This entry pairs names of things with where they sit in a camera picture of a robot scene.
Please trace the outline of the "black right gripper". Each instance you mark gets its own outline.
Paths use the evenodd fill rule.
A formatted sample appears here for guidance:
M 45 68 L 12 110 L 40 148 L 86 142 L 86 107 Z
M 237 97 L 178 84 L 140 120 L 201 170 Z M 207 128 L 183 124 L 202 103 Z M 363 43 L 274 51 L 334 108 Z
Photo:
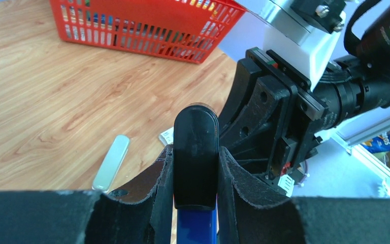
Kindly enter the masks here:
M 329 126 L 328 86 L 310 81 L 274 51 L 251 48 L 238 61 L 219 115 L 220 144 L 273 188 L 315 155 Z

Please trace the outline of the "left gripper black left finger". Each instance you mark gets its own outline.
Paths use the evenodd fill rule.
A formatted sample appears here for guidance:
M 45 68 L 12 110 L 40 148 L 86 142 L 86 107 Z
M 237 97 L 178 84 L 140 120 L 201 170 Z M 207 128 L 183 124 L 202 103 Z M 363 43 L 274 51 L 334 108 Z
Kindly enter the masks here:
M 0 191 L 0 243 L 170 243 L 173 148 L 126 184 L 94 190 Z

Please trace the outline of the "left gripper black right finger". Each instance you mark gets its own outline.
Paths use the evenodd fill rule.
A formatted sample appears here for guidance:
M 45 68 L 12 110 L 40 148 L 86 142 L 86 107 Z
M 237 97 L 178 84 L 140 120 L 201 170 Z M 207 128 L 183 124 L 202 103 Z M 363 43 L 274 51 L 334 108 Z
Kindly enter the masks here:
M 390 243 L 390 198 L 289 198 L 218 156 L 221 243 Z

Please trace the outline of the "grey white stapler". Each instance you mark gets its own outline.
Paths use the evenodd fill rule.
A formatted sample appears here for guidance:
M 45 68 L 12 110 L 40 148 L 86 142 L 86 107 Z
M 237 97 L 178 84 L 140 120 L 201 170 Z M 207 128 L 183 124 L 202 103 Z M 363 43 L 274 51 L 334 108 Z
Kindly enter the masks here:
M 117 135 L 107 151 L 91 188 L 95 191 L 108 192 L 127 154 L 130 139 Z

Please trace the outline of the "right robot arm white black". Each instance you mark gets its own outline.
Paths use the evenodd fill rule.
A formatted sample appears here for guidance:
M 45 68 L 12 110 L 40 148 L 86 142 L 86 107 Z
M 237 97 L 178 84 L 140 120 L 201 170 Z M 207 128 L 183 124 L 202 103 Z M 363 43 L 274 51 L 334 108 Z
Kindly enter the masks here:
M 319 132 L 390 106 L 390 6 L 358 38 L 354 24 L 378 1 L 362 2 L 344 32 L 347 55 L 312 79 L 286 47 L 251 48 L 238 61 L 219 116 L 220 145 L 260 180 L 278 186 L 317 154 Z

